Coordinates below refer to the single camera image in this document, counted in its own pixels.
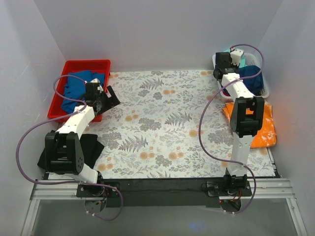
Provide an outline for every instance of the white plastic basket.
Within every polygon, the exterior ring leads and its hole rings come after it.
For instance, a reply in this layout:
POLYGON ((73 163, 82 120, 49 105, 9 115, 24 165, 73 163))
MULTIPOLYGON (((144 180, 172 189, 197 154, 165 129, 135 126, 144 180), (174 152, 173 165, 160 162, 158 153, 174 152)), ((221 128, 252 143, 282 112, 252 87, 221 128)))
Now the white plastic basket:
MULTIPOLYGON (((246 65, 256 65, 258 67, 261 67, 261 63, 258 62, 257 58, 255 57, 254 54, 251 53, 244 53, 245 56, 245 64, 246 65)), ((213 67, 216 67, 216 54, 212 56, 212 62, 213 62, 213 67)), ((262 79, 264 81, 264 88, 260 91, 260 96, 263 98, 267 98, 269 96, 269 89, 265 80, 265 76, 262 73, 262 79)), ((218 86, 219 88, 222 88, 221 84, 218 81, 218 86)), ((220 92, 220 95, 222 97, 222 102, 227 103, 227 102, 233 102, 233 99, 230 96, 226 96, 223 94, 223 91, 220 92)))

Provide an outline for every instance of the white backdrop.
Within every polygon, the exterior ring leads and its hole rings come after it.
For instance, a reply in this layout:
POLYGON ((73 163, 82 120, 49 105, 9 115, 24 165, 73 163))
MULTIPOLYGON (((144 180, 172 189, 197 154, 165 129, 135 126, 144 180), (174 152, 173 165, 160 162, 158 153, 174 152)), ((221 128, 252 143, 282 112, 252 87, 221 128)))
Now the white backdrop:
POLYGON ((315 235, 315 2, 284 0, 259 47, 271 90, 276 165, 288 177, 310 236, 315 235))
MULTIPOLYGON (((20 235, 33 184, 19 173, 15 148, 22 134, 47 119, 52 82, 65 62, 32 0, 0 1, 0 235, 20 235)), ((36 129, 21 149, 32 178, 42 176, 37 161, 52 126, 36 129)))
POLYGON ((217 50, 258 46, 282 0, 34 0, 63 56, 112 71, 205 69, 217 50))

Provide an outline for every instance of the clothing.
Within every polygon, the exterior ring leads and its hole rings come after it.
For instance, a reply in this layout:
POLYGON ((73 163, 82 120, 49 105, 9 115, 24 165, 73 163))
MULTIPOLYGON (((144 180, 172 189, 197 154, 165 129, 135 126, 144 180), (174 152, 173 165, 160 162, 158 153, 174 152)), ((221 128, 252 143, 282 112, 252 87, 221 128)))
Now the clothing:
MULTIPOLYGON (((223 112, 229 122, 231 120, 233 106, 234 106, 234 103, 229 102, 225 104, 225 107, 223 107, 223 112)), ((246 110, 246 114, 252 114, 252 113, 253 112, 250 111, 249 109, 246 110)), ((257 135, 254 137, 251 148, 271 147, 271 146, 274 146, 276 142, 277 142, 277 139, 276 139, 274 122, 272 118, 272 106, 271 104, 265 101, 262 128, 261 130, 257 132, 257 135)))
MULTIPOLYGON (((96 160, 99 158, 104 149, 104 146, 97 141, 96 134, 82 134, 80 144, 84 156, 84 163, 93 169, 96 160)), ((46 170, 45 149, 40 155, 37 165, 46 170)))
MULTIPOLYGON (((76 73, 69 73, 69 75, 77 76, 87 82, 93 79, 98 79, 101 86, 104 86, 105 74, 98 74, 97 72, 92 73, 90 70, 84 70, 76 73)), ((63 95, 72 99, 79 99, 83 94, 85 94, 85 85, 82 81, 68 77, 67 83, 64 86, 63 95)), ((76 102, 64 99, 61 108, 68 114, 74 112, 76 102)))
MULTIPOLYGON (((260 68, 255 65, 249 65, 243 68, 239 68, 240 77, 252 76, 257 74, 260 68)), ((262 79, 262 74, 260 73, 252 79, 243 80, 243 83, 247 89, 254 95, 260 95, 260 91, 264 88, 264 81, 262 79)))

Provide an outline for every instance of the black cloth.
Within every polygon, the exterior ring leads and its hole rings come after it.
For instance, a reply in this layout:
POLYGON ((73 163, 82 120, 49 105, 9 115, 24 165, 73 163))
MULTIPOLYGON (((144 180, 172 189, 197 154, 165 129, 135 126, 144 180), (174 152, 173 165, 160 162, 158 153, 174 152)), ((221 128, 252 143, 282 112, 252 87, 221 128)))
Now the black cloth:
MULTIPOLYGON (((84 155, 84 163, 93 169, 96 160, 102 153, 104 146, 97 141, 96 134, 83 134, 80 138, 80 144, 84 155)), ((40 155, 38 164, 40 168, 46 169, 45 149, 40 155)))

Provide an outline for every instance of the red plastic bin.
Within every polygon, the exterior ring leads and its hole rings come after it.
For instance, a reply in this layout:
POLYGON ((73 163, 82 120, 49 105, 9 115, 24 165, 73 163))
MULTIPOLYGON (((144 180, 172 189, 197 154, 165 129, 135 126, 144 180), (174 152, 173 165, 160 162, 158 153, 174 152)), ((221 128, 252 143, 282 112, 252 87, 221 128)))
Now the red plastic bin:
MULTIPOLYGON (((105 74, 105 83, 104 90, 108 84, 109 78, 109 70, 110 70, 110 60, 68 60, 64 64, 62 75, 67 75, 68 73, 79 72, 83 70, 91 70, 92 72, 104 73, 105 74)), ((64 93, 64 86, 67 83, 67 77, 61 78, 57 85, 57 91, 60 94, 64 93)), ((61 117, 67 115, 63 109, 61 109, 61 105, 63 103, 63 99, 59 97, 57 94, 54 95, 53 101, 51 102, 48 115, 49 119, 61 117)), ((57 120, 58 122, 66 122, 69 118, 62 118, 57 120)), ((102 115, 96 116, 92 122, 100 122, 102 120, 102 115)))

